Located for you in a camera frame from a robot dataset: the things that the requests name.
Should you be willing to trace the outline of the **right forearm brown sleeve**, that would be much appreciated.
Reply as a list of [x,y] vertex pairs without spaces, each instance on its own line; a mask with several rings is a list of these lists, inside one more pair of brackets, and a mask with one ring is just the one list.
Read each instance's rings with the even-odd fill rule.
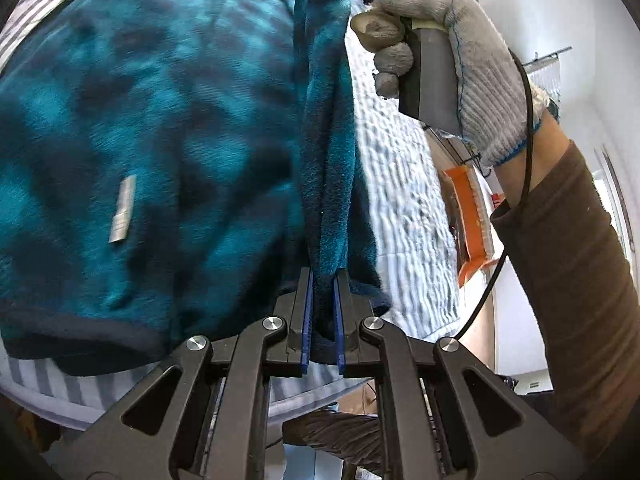
[[496,167],[491,216],[538,322],[556,426],[595,460],[639,404],[639,296],[578,147],[551,114]]

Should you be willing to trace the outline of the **left forearm brown sleeve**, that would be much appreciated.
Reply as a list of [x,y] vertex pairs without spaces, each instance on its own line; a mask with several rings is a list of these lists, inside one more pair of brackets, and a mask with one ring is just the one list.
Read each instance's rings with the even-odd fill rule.
[[285,444],[308,446],[383,475],[382,434],[374,415],[354,415],[328,408],[288,420],[282,425]]

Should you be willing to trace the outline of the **right hand grey glove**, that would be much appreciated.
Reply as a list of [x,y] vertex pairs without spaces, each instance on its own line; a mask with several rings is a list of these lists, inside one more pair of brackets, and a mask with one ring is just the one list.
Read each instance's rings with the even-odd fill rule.
[[454,114],[457,137],[470,142],[485,167],[497,167],[523,151],[527,138],[524,79],[506,42],[476,0],[374,0],[373,23],[364,38],[392,44],[374,55],[375,91],[385,99],[399,96],[399,77],[413,57],[408,44],[393,39],[398,27],[387,15],[430,21],[446,30],[457,77]]

